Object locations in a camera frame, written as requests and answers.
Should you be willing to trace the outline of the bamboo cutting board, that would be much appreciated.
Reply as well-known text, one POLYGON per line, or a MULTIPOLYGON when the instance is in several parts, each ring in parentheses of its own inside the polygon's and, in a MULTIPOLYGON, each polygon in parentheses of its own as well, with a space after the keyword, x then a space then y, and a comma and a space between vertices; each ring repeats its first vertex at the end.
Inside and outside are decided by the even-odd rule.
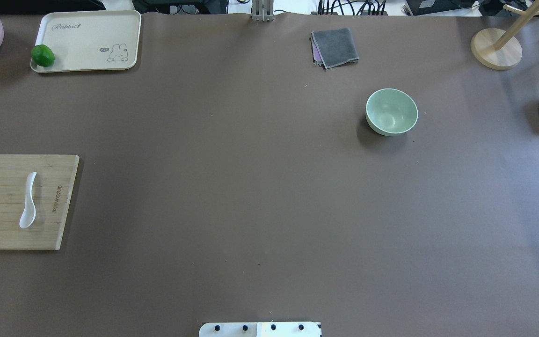
POLYGON ((79 162, 77 155, 0 155, 0 250, 60 249, 79 162), (24 185, 33 171, 36 220, 22 229, 24 185))

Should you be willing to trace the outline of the green lime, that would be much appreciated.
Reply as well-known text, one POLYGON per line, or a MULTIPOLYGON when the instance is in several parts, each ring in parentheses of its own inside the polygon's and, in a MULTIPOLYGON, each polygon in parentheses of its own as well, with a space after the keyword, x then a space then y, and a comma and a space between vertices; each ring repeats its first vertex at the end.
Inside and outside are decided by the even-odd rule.
POLYGON ((32 47, 30 54, 37 66, 50 67, 55 62, 54 52, 50 47, 44 44, 32 47))

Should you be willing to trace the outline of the green bowl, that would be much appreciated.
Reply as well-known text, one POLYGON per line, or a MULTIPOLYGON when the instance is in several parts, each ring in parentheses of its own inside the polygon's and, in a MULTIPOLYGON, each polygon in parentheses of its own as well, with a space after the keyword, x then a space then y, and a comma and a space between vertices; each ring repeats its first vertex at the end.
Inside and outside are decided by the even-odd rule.
POLYGON ((394 88, 376 90, 365 105, 366 123, 382 136, 398 136, 415 127, 419 119, 415 100, 394 88))

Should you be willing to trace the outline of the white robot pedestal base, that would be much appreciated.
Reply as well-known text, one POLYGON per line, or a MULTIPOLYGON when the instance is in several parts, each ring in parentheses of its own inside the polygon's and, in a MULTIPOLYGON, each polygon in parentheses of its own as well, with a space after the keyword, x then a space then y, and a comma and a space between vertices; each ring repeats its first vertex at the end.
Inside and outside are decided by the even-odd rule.
POLYGON ((321 337, 320 322, 207 322, 199 337, 321 337))

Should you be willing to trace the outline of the wooden mug tree stand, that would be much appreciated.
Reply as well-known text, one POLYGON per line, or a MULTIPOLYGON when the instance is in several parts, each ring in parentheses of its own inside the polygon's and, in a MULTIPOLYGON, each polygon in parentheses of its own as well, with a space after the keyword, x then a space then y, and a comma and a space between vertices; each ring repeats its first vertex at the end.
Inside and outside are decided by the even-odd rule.
POLYGON ((522 59, 522 47, 515 35, 533 17, 539 15, 539 0, 535 0, 526 10, 504 5, 504 9, 518 15, 507 30, 497 28, 482 29, 470 42, 473 56, 492 70, 509 70, 522 59))

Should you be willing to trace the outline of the aluminium frame post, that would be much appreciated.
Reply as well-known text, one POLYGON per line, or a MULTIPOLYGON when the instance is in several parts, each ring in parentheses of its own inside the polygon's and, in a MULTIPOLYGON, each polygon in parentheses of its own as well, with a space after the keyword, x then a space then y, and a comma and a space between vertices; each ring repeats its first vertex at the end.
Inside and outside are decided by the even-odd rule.
POLYGON ((252 21, 270 22, 274 21, 274 1, 273 0, 251 0, 252 21))

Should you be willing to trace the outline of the white ceramic spoon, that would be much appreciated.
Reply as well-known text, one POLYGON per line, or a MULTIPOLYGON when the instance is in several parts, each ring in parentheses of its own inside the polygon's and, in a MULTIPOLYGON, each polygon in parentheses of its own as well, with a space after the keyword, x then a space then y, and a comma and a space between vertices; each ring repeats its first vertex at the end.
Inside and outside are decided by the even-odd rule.
POLYGON ((36 176, 36 171, 28 174, 24 185, 24 209, 19 219, 19 227, 22 229, 27 229, 36 220, 36 204, 33 199, 33 186, 36 176))

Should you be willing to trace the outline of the grey folded cloth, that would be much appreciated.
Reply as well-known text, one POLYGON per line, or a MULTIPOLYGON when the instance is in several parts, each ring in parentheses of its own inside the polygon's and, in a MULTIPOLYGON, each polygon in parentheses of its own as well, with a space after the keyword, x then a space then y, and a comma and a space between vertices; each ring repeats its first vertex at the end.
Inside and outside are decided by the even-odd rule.
POLYGON ((359 60, 350 28, 312 31, 310 42, 314 64, 326 70, 359 60))

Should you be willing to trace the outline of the beige rabbit tray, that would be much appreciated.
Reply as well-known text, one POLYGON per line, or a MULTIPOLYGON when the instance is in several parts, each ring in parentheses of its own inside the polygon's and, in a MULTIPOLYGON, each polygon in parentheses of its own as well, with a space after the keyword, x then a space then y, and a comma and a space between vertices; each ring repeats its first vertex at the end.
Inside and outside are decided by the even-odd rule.
POLYGON ((54 55, 49 67, 30 61, 37 73, 128 70, 135 66, 141 31, 141 13, 117 11, 56 12, 40 22, 36 45, 54 55))

